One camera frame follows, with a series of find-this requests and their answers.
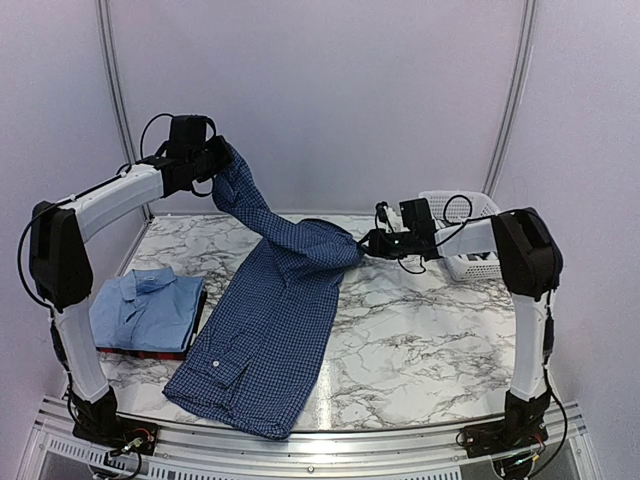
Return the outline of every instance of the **white marble surface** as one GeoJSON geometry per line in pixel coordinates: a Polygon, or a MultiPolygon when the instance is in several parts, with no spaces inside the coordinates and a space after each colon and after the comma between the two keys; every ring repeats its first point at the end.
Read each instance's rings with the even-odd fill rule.
{"type": "MultiPolygon", "coordinates": [[[[368,216],[320,218],[357,239],[373,224],[368,216]]],[[[159,217],[130,268],[170,265],[178,275],[205,276],[204,324],[258,240],[227,216],[159,217]]],[[[502,410],[515,341],[506,290],[497,281],[457,284],[439,261],[426,267],[424,275],[409,275],[394,262],[367,257],[346,274],[320,377],[295,430],[424,425],[502,410]]],[[[217,424],[162,395],[179,362],[113,354],[101,360],[121,411],[217,424]]]]}

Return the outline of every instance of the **folded light blue shirt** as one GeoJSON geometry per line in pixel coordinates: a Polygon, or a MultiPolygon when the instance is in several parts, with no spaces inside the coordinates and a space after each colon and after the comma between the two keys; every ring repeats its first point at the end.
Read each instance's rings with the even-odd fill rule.
{"type": "Polygon", "coordinates": [[[89,311],[96,346],[184,352],[203,285],[204,278],[178,277],[171,267],[107,280],[89,311]]]}

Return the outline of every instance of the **laundry basket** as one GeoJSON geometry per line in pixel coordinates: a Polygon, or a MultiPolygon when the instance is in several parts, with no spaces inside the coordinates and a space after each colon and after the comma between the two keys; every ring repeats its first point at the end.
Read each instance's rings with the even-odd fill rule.
{"type": "MultiPolygon", "coordinates": [[[[500,211],[494,201],[484,193],[454,190],[421,192],[419,197],[427,199],[431,209],[431,215],[436,219],[440,228],[446,226],[444,223],[444,207],[454,195],[464,195],[471,200],[472,211],[469,211],[469,204],[466,200],[462,198],[455,199],[447,209],[447,220],[460,222],[469,216],[485,217],[487,215],[494,215],[500,211]]],[[[482,259],[479,255],[458,255],[456,257],[446,257],[444,261],[451,277],[457,282],[501,278],[500,261],[496,253],[485,253],[489,253],[486,259],[482,259]]]]}

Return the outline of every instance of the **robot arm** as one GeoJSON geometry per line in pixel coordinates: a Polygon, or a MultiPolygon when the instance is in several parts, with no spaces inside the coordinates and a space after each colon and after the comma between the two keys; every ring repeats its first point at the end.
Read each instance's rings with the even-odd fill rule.
{"type": "MultiPolygon", "coordinates": [[[[193,192],[194,181],[212,179],[232,158],[209,118],[176,116],[169,140],[156,155],[77,196],[34,208],[29,270],[52,312],[54,347],[69,374],[69,397],[77,408],[77,417],[69,408],[75,436],[114,447],[122,447],[123,438],[134,441],[136,429],[157,436],[157,426],[116,415],[115,393],[100,366],[89,322],[93,273],[85,243],[142,205],[180,190],[193,192]],[[214,129],[209,140],[207,125],[214,129]]],[[[152,453],[154,444],[145,442],[140,451],[152,453]]]]}
{"type": "MultiPolygon", "coordinates": [[[[376,206],[376,223],[388,222],[387,208],[386,203],[376,206]]],[[[553,294],[563,260],[546,225],[534,209],[527,208],[436,230],[427,200],[403,202],[400,210],[405,230],[371,230],[361,241],[366,253],[387,259],[419,255],[430,260],[496,252],[515,306],[516,361],[505,418],[463,429],[467,454],[478,457],[527,446],[538,438],[547,440],[543,417],[552,392],[545,369],[553,350],[553,294]]]]}

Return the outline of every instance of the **aluminum frame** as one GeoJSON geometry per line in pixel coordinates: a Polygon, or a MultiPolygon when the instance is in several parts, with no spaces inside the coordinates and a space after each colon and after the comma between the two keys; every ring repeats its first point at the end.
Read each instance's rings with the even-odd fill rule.
{"type": "MultiPolygon", "coordinates": [[[[569,445],[584,480],[600,480],[590,461],[592,449],[586,437],[582,413],[575,402],[566,405],[569,417],[569,445]]],[[[469,463],[487,462],[489,457],[468,459],[455,439],[464,425],[486,421],[440,423],[424,427],[366,432],[294,432],[285,442],[274,442],[226,428],[158,421],[158,445],[153,457],[146,457],[144,478],[264,480],[274,478],[358,478],[380,480],[415,479],[434,472],[455,472],[469,463]]],[[[549,448],[563,432],[563,419],[554,404],[545,416],[549,448]]],[[[66,402],[45,397],[29,438],[18,475],[19,480],[39,478],[47,452],[78,460],[78,449],[95,466],[108,449],[72,436],[73,421],[66,402]],[[62,450],[54,440],[69,444],[62,450]]],[[[515,452],[496,455],[504,458],[515,452]]]]}
{"type": "Polygon", "coordinates": [[[496,139],[496,145],[493,149],[491,163],[487,171],[482,193],[493,197],[498,186],[500,173],[504,168],[507,152],[509,150],[509,142],[518,106],[522,101],[522,95],[529,72],[531,61],[531,53],[533,47],[533,35],[538,11],[538,0],[525,0],[522,11],[522,24],[520,26],[520,39],[518,41],[518,51],[516,54],[516,63],[513,67],[513,75],[511,77],[511,86],[509,87],[509,95],[507,104],[505,105],[502,124],[496,139]]]}
{"type": "MultiPolygon", "coordinates": [[[[120,72],[118,70],[118,60],[116,57],[116,46],[113,38],[113,22],[111,20],[111,7],[109,0],[95,0],[96,15],[98,19],[98,33],[100,35],[100,46],[102,47],[102,58],[104,60],[104,69],[107,75],[107,84],[109,87],[109,96],[113,106],[113,113],[118,128],[118,137],[122,145],[122,151],[126,162],[133,165],[136,162],[137,153],[129,120],[124,104],[124,95],[122,93],[122,83],[120,82],[120,72]]],[[[153,219],[151,209],[148,205],[140,207],[143,220],[148,223],[153,219]]]]}

